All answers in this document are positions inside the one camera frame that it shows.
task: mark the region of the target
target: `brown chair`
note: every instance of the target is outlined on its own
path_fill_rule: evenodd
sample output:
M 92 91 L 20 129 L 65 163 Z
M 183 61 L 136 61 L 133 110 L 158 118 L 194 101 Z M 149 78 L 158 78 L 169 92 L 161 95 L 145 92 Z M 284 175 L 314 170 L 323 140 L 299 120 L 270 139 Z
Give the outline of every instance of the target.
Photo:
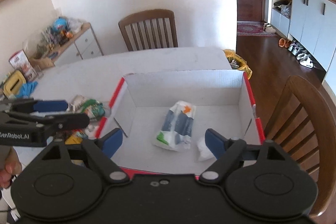
M 293 95 L 300 102 L 299 106 L 293 111 L 280 129 L 275 134 L 272 134 L 271 130 L 274 128 L 278 118 L 281 117 L 282 110 L 292 99 Z M 307 117 L 292 132 L 284 136 L 283 134 L 289 126 L 293 126 L 293 121 L 302 108 L 306 111 Z M 309 121 L 311 121 L 311 125 L 314 129 L 302 139 L 303 136 L 300 138 L 299 133 L 305 128 Z M 296 160 L 299 164 L 304 164 L 304 162 L 309 163 L 307 160 L 312 159 L 313 156 L 318 156 L 317 153 L 319 153 L 320 163 L 304 169 L 310 175 L 319 170 L 317 181 L 319 193 L 313 209 L 310 212 L 310 216 L 316 217 L 321 215 L 330 204 L 336 186 L 336 123 L 325 99 L 320 92 L 305 79 L 299 76 L 290 76 L 264 131 L 267 139 L 274 140 L 282 147 L 292 147 L 289 151 L 286 151 L 291 156 L 301 151 L 301 153 L 296 154 L 299 154 L 299 158 Z M 312 150 L 309 149 L 310 151 L 304 151 L 304 149 L 302 149 L 303 146 L 312 140 L 312 138 L 315 138 L 315 136 L 317 138 L 317 147 Z
M 135 47 L 138 51 L 140 49 L 140 46 L 142 46 L 143 50 L 145 50 L 146 48 L 149 48 L 149 49 L 152 48 L 151 39 L 150 39 L 150 35 L 148 32 L 148 28 L 147 28 L 148 24 L 150 25 L 150 28 L 151 28 L 151 33 L 152 33 L 151 38 L 154 43 L 154 47 L 158 48 L 156 33 L 159 36 L 160 48 L 165 47 L 163 43 L 163 36 L 166 42 L 165 44 L 167 45 L 167 47 L 170 47 L 171 45 L 169 45 L 168 30 L 167 30 L 167 24 L 166 24 L 165 19 L 169 19 L 171 37 L 172 37 L 172 46 L 177 47 L 177 35 L 176 35 L 174 13 L 170 10 L 156 9 L 156 10 L 147 10 L 147 11 L 129 15 L 119 22 L 119 28 L 125 40 L 128 51 L 133 51 L 133 46 L 132 46 L 130 37 L 128 36 L 128 33 L 126 31 L 126 26 L 128 25 L 130 26 L 130 29 L 132 32 L 132 37 L 133 37 L 132 42 L 135 44 Z M 137 35 L 135 34 L 136 33 L 135 25 L 138 31 L 138 38 L 141 42 L 141 45 L 139 44 L 139 41 L 137 40 Z

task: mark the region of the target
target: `white table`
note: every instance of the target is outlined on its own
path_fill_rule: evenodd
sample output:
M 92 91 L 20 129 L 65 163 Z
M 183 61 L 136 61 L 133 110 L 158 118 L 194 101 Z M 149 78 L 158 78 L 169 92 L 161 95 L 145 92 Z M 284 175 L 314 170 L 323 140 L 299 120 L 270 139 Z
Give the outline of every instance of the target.
M 120 78 L 129 73 L 231 69 L 224 52 L 215 47 L 164 48 L 108 55 L 44 71 L 32 94 L 35 99 L 72 100 L 80 94 L 109 101 Z M 19 159 L 28 165 L 42 148 L 16 148 Z M 4 198 L 13 205 L 9 191 Z

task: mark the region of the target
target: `wooden floor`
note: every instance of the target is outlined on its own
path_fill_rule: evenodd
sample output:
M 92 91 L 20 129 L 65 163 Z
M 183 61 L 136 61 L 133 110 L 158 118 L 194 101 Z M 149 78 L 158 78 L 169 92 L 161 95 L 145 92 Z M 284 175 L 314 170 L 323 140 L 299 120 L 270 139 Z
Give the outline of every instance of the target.
M 263 127 L 266 126 L 273 113 L 286 80 L 290 75 L 299 75 L 317 87 L 326 98 L 336 117 L 336 107 L 321 85 L 325 72 L 301 66 L 295 56 L 287 51 L 287 49 L 278 46 L 278 40 L 279 38 L 276 37 L 237 37 L 236 52 L 247 61 L 248 66 L 253 71 L 250 83 L 256 100 L 257 115 L 261 118 Z M 288 110 L 287 116 L 285 114 L 283 115 L 283 121 L 280 121 L 279 126 L 283 124 L 297 105 L 298 103 L 295 105 L 295 102 L 291 104 L 292 109 Z M 303 147 L 303 149 L 309 149 L 308 151 L 310 151 L 316 145 L 317 144 L 310 143 Z M 293 157 L 299 158 L 299 153 L 302 153 L 302 151 L 298 151 L 298 154 L 294 154 Z M 313 178 L 317 180 L 318 171 L 313 174 Z M 336 223 L 336 197 L 333 198 L 326 212 L 318 218 L 315 218 L 314 221 L 321 224 Z

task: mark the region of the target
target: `finger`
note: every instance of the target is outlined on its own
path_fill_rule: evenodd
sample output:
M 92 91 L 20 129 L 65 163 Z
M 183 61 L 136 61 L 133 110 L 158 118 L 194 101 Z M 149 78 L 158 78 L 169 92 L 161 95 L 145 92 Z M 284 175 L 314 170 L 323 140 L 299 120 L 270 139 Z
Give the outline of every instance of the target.
M 12 175 L 9 174 L 6 170 L 0 171 L 0 183 L 7 182 L 12 178 Z
M 12 175 L 18 175 L 22 171 L 22 165 L 13 147 L 10 149 L 9 155 L 5 160 L 5 169 Z
M 0 183 L 0 186 L 4 189 L 7 189 L 10 185 L 11 183 L 9 181 Z

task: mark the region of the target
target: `red and white carton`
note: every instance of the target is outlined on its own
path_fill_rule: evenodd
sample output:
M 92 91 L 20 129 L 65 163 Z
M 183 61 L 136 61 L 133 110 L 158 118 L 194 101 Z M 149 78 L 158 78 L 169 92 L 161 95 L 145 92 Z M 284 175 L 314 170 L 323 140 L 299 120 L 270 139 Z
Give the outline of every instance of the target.
M 196 106 L 190 150 L 176 152 L 153 145 L 169 108 L 180 100 Z M 246 73 L 238 70 L 126 75 L 114 91 L 110 107 L 111 115 L 101 121 L 96 137 L 116 127 L 124 131 L 123 144 L 112 160 L 126 169 L 200 175 L 215 162 L 215 158 L 198 161 L 196 143 L 208 128 L 248 144 L 265 140 Z

